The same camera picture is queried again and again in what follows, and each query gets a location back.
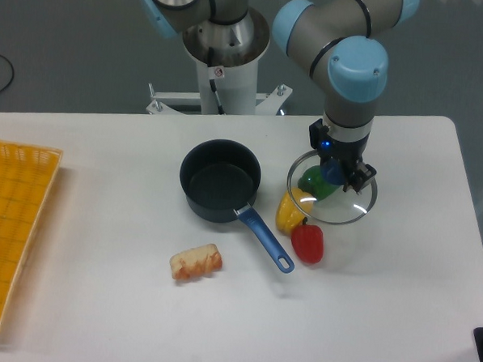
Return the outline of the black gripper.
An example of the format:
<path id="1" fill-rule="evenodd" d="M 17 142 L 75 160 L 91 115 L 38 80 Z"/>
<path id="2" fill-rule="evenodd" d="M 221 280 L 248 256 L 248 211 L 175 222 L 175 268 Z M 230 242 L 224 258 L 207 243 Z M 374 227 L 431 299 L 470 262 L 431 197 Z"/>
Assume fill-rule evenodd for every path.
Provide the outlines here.
<path id="1" fill-rule="evenodd" d="M 332 126 L 325 125 L 323 119 L 309 126 L 310 145 L 320 158 L 322 176 L 344 177 L 343 191 L 360 194 L 376 176 L 376 169 L 362 160 L 369 134 L 362 138 L 351 138 L 347 134 L 341 137 Z"/>

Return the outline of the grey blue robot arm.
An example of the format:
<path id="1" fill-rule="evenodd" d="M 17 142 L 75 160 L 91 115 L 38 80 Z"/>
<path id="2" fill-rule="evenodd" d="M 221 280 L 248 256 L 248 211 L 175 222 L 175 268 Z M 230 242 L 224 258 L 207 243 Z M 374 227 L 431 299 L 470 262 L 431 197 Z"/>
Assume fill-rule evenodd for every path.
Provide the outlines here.
<path id="1" fill-rule="evenodd" d="M 254 113 L 258 62 L 274 42 L 324 93 L 309 139 L 327 180 L 355 192 L 375 180 L 362 154 L 389 62 L 375 36 L 412 17 L 420 0 L 291 0 L 272 23 L 248 0 L 140 2 L 161 36 L 182 37 L 203 113 Z"/>

